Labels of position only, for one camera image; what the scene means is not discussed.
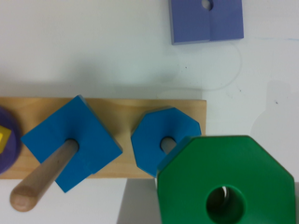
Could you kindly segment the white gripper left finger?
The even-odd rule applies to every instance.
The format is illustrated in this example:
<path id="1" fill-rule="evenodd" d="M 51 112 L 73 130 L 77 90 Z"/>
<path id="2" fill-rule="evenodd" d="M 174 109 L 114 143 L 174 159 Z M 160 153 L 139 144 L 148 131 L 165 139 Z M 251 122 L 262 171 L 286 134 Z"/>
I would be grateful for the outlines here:
<path id="1" fill-rule="evenodd" d="M 117 224 L 162 224 L 154 179 L 128 179 Z"/>

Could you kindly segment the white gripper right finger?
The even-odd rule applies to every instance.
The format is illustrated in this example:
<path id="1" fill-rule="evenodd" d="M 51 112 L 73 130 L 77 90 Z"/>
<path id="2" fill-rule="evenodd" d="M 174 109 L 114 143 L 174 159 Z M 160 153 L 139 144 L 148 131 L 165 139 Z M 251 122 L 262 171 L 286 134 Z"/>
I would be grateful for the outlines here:
<path id="1" fill-rule="evenodd" d="M 295 194 L 295 224 L 299 224 L 299 182 L 294 183 Z"/>

